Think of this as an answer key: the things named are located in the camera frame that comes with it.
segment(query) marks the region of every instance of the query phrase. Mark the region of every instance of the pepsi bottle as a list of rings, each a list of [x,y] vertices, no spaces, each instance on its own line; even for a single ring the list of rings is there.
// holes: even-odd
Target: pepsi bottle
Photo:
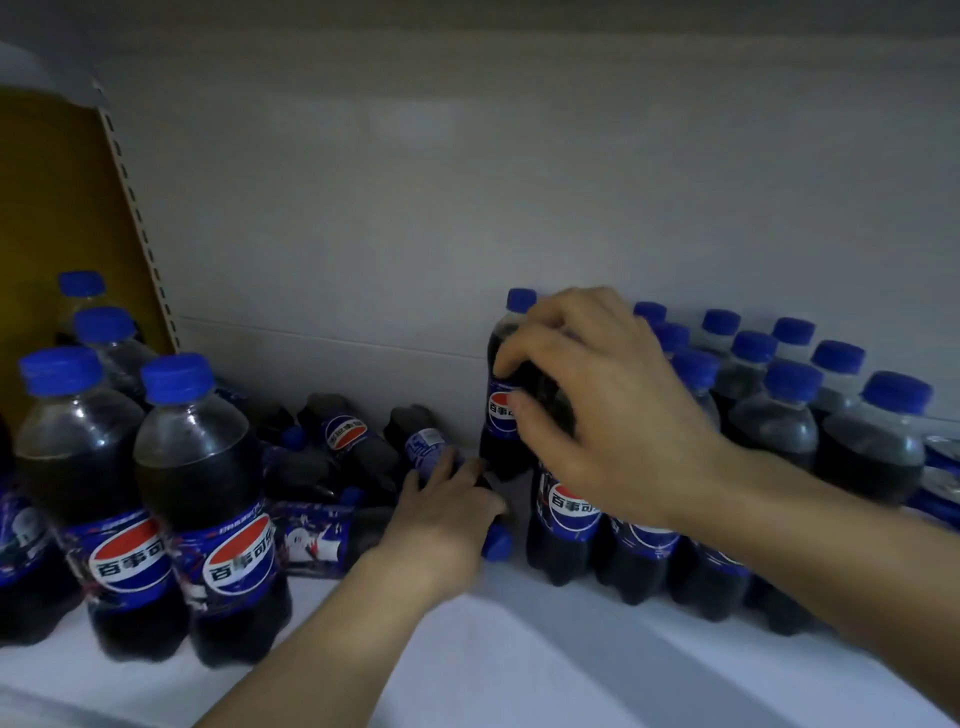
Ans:
[[[725,435],[731,409],[760,391],[767,365],[776,352],[777,339],[759,331],[740,331],[733,338],[730,357],[721,365],[712,390],[720,413],[720,429]]]
[[[85,308],[73,317],[73,329],[81,344],[97,352],[107,383],[145,407],[140,370],[156,354],[136,340],[130,314],[117,306]]]
[[[394,509],[356,508],[282,500],[270,504],[277,548],[287,573],[317,579],[342,577],[380,543]]]
[[[394,407],[390,413],[390,422],[383,430],[383,436],[397,452],[401,452],[407,462],[426,482],[437,467],[440,455],[449,445],[444,434],[437,427],[433,412],[422,404],[409,407]],[[463,457],[458,456],[455,469],[463,465]],[[476,485],[491,490],[487,478],[482,475]],[[487,540],[483,544],[483,557],[488,561],[505,561],[510,558],[514,548],[514,538],[510,534],[502,516],[497,516],[487,531]]]
[[[0,419],[0,647],[46,639],[80,601],[53,534],[20,487]]]
[[[774,324],[773,337],[777,339],[777,359],[805,364],[810,358],[810,342],[817,325],[804,319],[783,316]]]
[[[821,341],[810,357],[824,375],[817,396],[810,403],[810,412],[817,426],[836,412],[841,412],[856,402],[856,377],[863,367],[867,353],[853,344],[842,341]]]
[[[666,321],[666,306],[656,301],[637,301],[634,303],[634,315],[646,319],[650,326],[662,324]]]
[[[520,440],[514,413],[507,396],[515,389],[535,395],[540,372],[533,362],[525,361],[505,379],[493,376],[493,362],[510,334],[523,323],[527,311],[537,302],[530,288],[511,288],[507,294],[507,313],[500,319],[487,342],[487,415],[480,435],[480,457],[500,480],[510,480],[534,465],[533,453]]]
[[[190,606],[190,640],[209,667],[256,663],[291,613],[264,509],[259,441],[214,393],[199,354],[161,356],[143,368],[143,381],[154,409],[133,448],[136,482]]]
[[[675,353],[683,351],[690,345],[690,329],[683,324],[663,322],[651,324],[650,328],[660,342],[660,348],[663,349],[663,355],[667,359],[672,359]]]
[[[709,388],[720,360],[706,352],[687,350],[678,352],[671,363],[680,381],[719,429],[720,417]],[[605,518],[593,548],[597,581],[614,587],[627,604],[639,604],[663,586],[670,556],[680,539],[680,534],[668,528]]]
[[[824,420],[817,477],[878,503],[903,503],[920,488],[926,458],[913,418],[932,397],[926,382],[875,372],[858,404]]]
[[[58,346],[72,346],[77,343],[74,332],[74,316],[79,311],[99,306],[114,306],[107,298],[107,285],[104,277],[96,271],[67,271],[57,275],[57,284],[63,295],[58,316],[57,333],[54,343]],[[137,341],[143,341],[140,326],[133,324]]]
[[[740,314],[726,308],[709,308],[697,334],[696,348],[721,358],[730,353],[740,328]]]
[[[17,433],[17,469],[80,581],[101,648],[114,660],[165,660],[187,610],[133,478],[143,410],[104,385],[97,355],[59,347],[20,360],[37,402]]]
[[[573,407],[563,390],[557,392],[550,409],[560,428],[572,435]],[[587,572],[601,514],[542,463],[534,470],[533,487],[536,502],[527,530],[527,563],[543,571],[551,584],[561,587]]]
[[[811,366],[775,361],[763,379],[764,391],[731,411],[730,439],[812,470],[818,436],[807,403],[816,396],[823,378]],[[814,617],[804,607],[760,577],[754,579],[747,606],[762,611],[770,630],[779,635],[790,637],[813,626]]]
[[[346,397],[310,395],[298,419],[310,439],[326,448],[344,478],[367,492],[369,505],[396,504],[407,465],[367,427]]]

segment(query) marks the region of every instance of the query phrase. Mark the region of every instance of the forearm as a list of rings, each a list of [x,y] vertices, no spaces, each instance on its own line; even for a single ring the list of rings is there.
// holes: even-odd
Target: forearm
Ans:
[[[366,726],[400,654],[429,608],[368,552],[296,635],[274,650],[200,728]]]
[[[728,552],[960,716],[960,538],[773,455],[738,450],[744,482],[682,528]]]

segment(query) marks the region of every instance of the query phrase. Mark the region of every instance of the blue bottle cap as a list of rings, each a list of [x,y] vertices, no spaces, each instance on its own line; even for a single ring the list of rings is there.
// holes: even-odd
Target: blue bottle cap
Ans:
[[[860,394],[864,400],[889,412],[922,415],[933,399],[933,387],[925,381],[896,372],[874,372]]]
[[[663,353],[676,353],[690,345],[690,328],[683,324],[664,321],[662,324],[652,324],[650,328],[657,335]]]
[[[502,523],[491,523],[480,550],[487,561],[506,561],[514,551],[514,537]]]
[[[533,288],[511,288],[507,292],[507,310],[512,313],[526,313],[537,302],[537,291]]]
[[[810,361],[821,369],[836,372],[838,375],[855,375],[860,373],[863,360],[867,353],[853,344],[842,341],[824,339],[817,345]]]
[[[198,353],[161,356],[140,370],[150,404],[185,404],[213,389],[213,372]]]
[[[712,387],[720,369],[718,357],[694,349],[677,352],[670,363],[684,387],[695,392]]]
[[[93,349],[54,347],[20,359],[20,375],[34,397],[75,395],[104,378],[104,368]]]
[[[768,364],[777,353],[777,339],[760,331],[740,331],[733,339],[730,351],[738,359]]]
[[[136,334],[136,325],[123,308],[104,305],[77,311],[73,330],[84,344],[109,344],[131,338]]]
[[[813,339],[817,325],[804,319],[792,319],[789,316],[777,319],[774,324],[774,338],[784,344],[805,347]]]
[[[357,488],[355,485],[348,485],[346,488],[344,488],[344,492],[340,494],[340,505],[352,505],[356,507],[359,506],[366,497],[367,494],[364,492],[363,488]]]
[[[775,400],[801,401],[804,404],[817,396],[824,373],[809,364],[796,361],[775,361],[763,378],[763,386]]]
[[[283,443],[285,448],[291,449],[293,452],[300,452],[306,448],[309,438],[306,436],[305,429],[299,425],[293,425],[280,433],[280,442]]]
[[[662,324],[666,321],[666,306],[655,301],[634,303],[634,315],[642,316],[648,324]]]
[[[104,277],[96,271],[67,271],[57,275],[57,284],[64,296],[85,299],[107,293]]]
[[[733,336],[740,328],[740,314],[726,308],[709,308],[701,328],[717,336]]]

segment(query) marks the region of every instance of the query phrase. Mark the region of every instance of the left hand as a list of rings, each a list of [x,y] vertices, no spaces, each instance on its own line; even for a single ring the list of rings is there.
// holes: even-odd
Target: left hand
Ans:
[[[423,490],[417,472],[407,474],[380,545],[368,554],[427,610],[473,585],[487,529],[507,510],[498,494],[474,486],[483,460],[471,458],[451,476],[456,454],[453,447],[444,451]]]

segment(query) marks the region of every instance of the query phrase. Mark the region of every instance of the pepsi label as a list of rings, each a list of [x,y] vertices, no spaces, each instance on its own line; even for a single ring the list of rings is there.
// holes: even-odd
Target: pepsi label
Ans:
[[[600,511],[571,493],[541,464],[537,516],[554,536],[567,541],[589,541],[600,523]]]
[[[344,544],[353,507],[281,500],[270,506],[280,561],[289,573],[338,578],[346,567]]]
[[[370,436],[363,420],[350,415],[337,415],[324,422],[326,446],[334,455],[343,455]]]
[[[252,607],[278,570],[274,525],[262,501],[231,522],[165,533],[164,540],[187,604],[204,617]]]
[[[15,475],[0,481],[0,587],[35,569],[53,543],[47,524],[21,496]]]
[[[443,434],[434,427],[428,427],[411,435],[403,450],[420,477],[429,480],[445,447],[446,438]],[[462,462],[463,458],[458,457],[458,460]]]
[[[170,557],[143,509],[55,534],[84,596],[98,610],[138,609],[173,586]]]
[[[730,556],[718,551],[715,548],[710,548],[709,546],[704,546],[703,544],[698,544],[694,542],[694,545],[697,547],[697,550],[700,552],[700,556],[707,562],[707,566],[711,569],[716,569],[722,571],[723,573],[733,574],[734,576],[747,576],[750,574],[750,570],[747,569],[739,561],[734,561]]]
[[[680,534],[669,528],[634,525],[615,518],[610,519],[610,524],[621,546],[648,559],[669,558],[680,540]]]
[[[514,410],[507,403],[507,396],[516,387],[505,381],[490,377],[487,384],[487,431],[501,440],[519,440],[516,431]]]

